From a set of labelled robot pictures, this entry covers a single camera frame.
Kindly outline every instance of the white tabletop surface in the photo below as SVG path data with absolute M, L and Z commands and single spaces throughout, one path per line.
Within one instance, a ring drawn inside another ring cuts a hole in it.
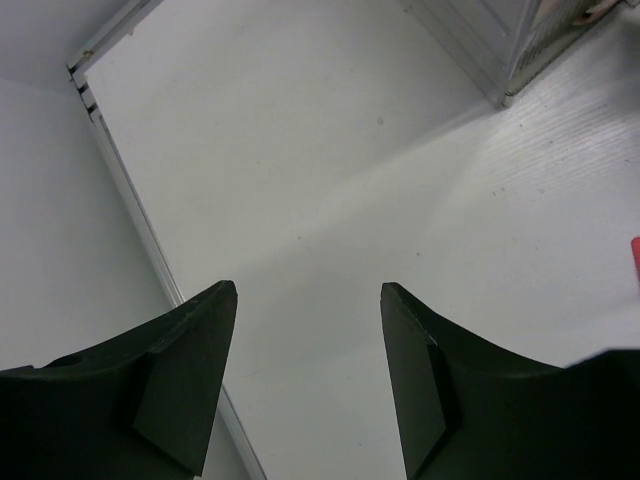
M 640 346 L 640 20 L 494 113 L 393 0 L 165 0 L 88 72 L 269 479 L 404 478 L 384 281 L 557 365 Z

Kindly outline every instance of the red object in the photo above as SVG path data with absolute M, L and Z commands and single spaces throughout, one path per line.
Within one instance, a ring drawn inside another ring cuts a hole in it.
M 636 262 L 638 280 L 640 280 L 640 237 L 631 240 L 631 251 L 633 252 L 633 261 Z

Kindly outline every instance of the white table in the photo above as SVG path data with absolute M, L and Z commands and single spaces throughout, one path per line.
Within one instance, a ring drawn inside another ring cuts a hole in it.
M 181 295 L 237 283 L 267 478 L 404 478 L 384 281 L 552 364 L 640 345 L 639 21 L 499 114 L 392 0 L 165 0 L 89 68 Z

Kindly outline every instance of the metal frame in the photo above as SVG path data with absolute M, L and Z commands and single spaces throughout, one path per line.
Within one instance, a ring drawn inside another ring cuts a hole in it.
M 126 208 L 131 215 L 145 250 L 153 264 L 153 268 L 160 278 L 165 294 L 171 305 L 177 307 L 185 302 L 185 298 L 173 278 L 171 269 L 157 241 L 153 227 L 131 182 L 131 178 L 109 132 L 107 123 L 100 112 L 96 99 L 91 93 L 85 75 L 89 68 L 95 64 L 104 53 L 116 45 L 120 39 L 129 33 L 162 1 L 163 0 L 131 0 L 69 60 L 67 69 L 78 91 L 80 100 L 88 113 L 87 118 L 98 143 L 98 147 L 102 152 Z M 218 412 L 229 430 L 251 480 L 266 480 L 264 470 L 249 442 L 224 384 L 222 385 L 218 400 Z

